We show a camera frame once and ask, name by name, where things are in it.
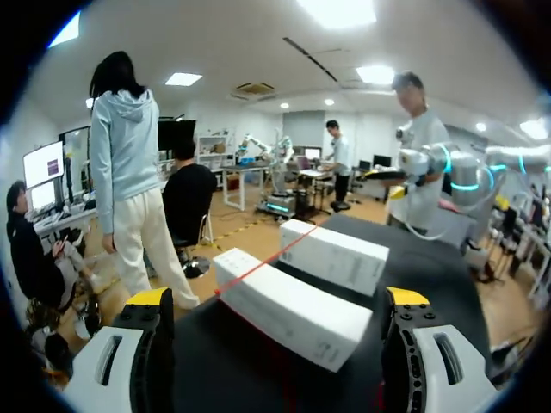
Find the black pants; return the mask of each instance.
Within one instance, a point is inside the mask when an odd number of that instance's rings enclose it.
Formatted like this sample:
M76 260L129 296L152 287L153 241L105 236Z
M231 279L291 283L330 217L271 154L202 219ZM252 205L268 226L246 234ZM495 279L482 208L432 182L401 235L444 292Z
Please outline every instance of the black pants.
M335 201L343 202L346 193L348 192L348 181L349 176L342 176L337 174L337 179L335 180Z
M402 221L400 221L400 220L396 219L395 217L393 217L390 213L388 214L387 225L388 226L394 226L396 228L400 228L401 230L410 232L410 230L406 226L406 224L404 224ZM415 230L415 232L417 232L421 235L427 235L427 230L423 230L421 228L416 228L414 226L412 228Z

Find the light blue hoodie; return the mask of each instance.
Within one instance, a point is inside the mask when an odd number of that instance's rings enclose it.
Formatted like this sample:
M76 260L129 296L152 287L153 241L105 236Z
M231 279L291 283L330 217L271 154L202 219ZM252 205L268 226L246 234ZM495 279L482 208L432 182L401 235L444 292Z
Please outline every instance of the light blue hoodie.
M158 105L147 90L97 98L90 129L90 168L103 234L113 233L113 203L158 187Z

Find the man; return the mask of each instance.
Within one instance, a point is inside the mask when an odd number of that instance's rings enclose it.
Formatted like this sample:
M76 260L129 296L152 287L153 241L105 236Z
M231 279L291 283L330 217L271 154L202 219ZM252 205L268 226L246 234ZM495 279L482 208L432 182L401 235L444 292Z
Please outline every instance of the man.
M208 212L217 187L216 176L206 166L195 163L193 139L180 139L173 152L176 173L163 192L166 223L173 238L195 241L201 217Z
M15 182L6 195L8 223L6 232L11 247L15 275L23 294L62 314L75 297L79 273L89 293L97 287L99 278L86 267L77 249L66 240L57 241L52 251L45 253L31 222L27 221L27 188L23 181Z
M449 141L444 124L426 104L424 86L419 76L410 71L396 75L392 87L400 105L412 118L400 134L402 148L420 149L425 145ZM403 182L401 180L383 184L388 187L401 185ZM438 208L442 189L443 174L423 176L415 191L402 199L389 200L387 225L409 231L407 223L415 232L425 235Z
M333 147L334 163L324 167L324 170L332 170L335 173L335 204L331 204L336 211L341 209L350 209L350 206L344 202L344 197L348 192L348 181L350 179L351 162L350 147L348 139L343 136L336 120L329 120L325 127L327 132L333 137L331 146Z

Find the ceiling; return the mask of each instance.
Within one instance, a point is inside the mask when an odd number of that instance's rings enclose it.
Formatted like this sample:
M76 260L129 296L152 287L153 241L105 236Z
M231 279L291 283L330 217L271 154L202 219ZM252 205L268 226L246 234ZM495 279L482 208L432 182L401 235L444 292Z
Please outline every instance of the ceiling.
M281 102L327 109L323 99L331 97L331 110L401 114L393 96L366 88L356 74L356 67L384 64L417 72L446 123L473 130L483 121L492 140L533 144L518 125L538 115L541 91L477 9L464 0L375 0L375 13L372 25L335 31L296 0L98 0L81 14L78 39L48 51L28 93L59 127L70 125L89 116L84 101L96 65L125 50L162 114L180 114L194 99L226 99L248 82L275 87L275 100L247 103L265 112L280 111ZM164 85L176 71L203 79L188 88Z

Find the hand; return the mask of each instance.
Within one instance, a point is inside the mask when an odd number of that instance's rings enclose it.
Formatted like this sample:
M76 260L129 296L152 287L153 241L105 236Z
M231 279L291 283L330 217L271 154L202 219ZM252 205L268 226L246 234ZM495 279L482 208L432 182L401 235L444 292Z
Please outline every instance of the hand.
M52 256L53 258L59 258L63 254L63 248L65 247L65 240L63 241L56 241L55 244L52 247Z
M102 247L108 254L116 252L115 242L113 241L113 234L104 235L102 238Z

